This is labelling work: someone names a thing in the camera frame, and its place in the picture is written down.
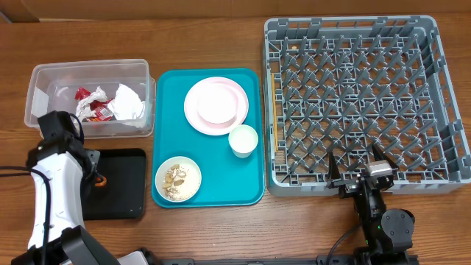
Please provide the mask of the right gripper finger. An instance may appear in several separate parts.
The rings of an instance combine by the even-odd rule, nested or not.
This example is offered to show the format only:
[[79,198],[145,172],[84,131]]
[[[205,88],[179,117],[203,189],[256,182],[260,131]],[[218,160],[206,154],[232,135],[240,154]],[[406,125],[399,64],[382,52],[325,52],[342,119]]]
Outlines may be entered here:
[[338,165],[336,163],[335,156],[332,152],[328,153],[329,158],[329,167],[328,167],[328,176],[330,180],[339,180],[341,178]]
[[387,156],[377,144],[372,144],[371,149],[375,161],[386,160],[393,170],[399,169],[399,166],[389,156]]

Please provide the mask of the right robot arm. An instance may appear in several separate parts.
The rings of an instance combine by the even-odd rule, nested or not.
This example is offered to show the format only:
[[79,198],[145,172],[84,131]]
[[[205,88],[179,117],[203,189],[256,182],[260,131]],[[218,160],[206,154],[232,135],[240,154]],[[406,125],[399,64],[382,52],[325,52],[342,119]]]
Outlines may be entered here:
[[[341,199],[352,197],[359,224],[348,230],[331,247],[326,264],[418,264],[415,255],[408,255],[412,248],[414,215],[405,209],[388,209],[382,192],[394,185],[399,166],[376,144],[371,145],[374,161],[366,165],[364,173],[350,180],[341,178],[336,159],[328,153],[328,188],[338,191]],[[366,245],[358,247],[352,255],[335,255],[336,248],[349,235],[361,228]]]

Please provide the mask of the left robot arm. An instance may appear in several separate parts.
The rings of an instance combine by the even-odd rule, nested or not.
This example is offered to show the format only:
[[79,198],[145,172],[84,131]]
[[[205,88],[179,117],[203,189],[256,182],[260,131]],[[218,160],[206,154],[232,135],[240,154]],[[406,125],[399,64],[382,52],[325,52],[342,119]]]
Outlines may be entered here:
[[26,167],[35,183],[35,224],[28,250],[12,264],[157,264],[140,248],[121,258],[86,229],[81,187],[93,175],[99,153],[74,137],[44,140],[29,152]]

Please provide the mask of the orange carrot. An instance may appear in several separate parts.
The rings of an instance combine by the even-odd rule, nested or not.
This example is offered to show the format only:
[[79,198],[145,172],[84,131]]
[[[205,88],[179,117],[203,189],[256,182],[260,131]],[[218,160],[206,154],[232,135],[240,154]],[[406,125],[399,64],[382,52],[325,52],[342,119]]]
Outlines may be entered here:
[[95,183],[94,183],[94,185],[95,185],[96,187],[99,187],[99,188],[106,186],[106,185],[107,185],[107,178],[104,177],[104,176],[102,176],[102,175],[100,175],[100,174],[98,174],[98,175],[96,176],[96,178],[95,178]]

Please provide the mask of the white napkin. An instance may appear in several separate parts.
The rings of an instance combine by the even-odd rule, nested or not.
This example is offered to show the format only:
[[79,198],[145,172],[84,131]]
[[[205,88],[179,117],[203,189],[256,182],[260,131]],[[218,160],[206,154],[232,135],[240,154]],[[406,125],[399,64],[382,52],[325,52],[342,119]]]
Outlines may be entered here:
[[134,90],[124,84],[118,86],[115,98],[107,104],[107,108],[116,120],[125,125],[142,128],[146,123],[144,102]]

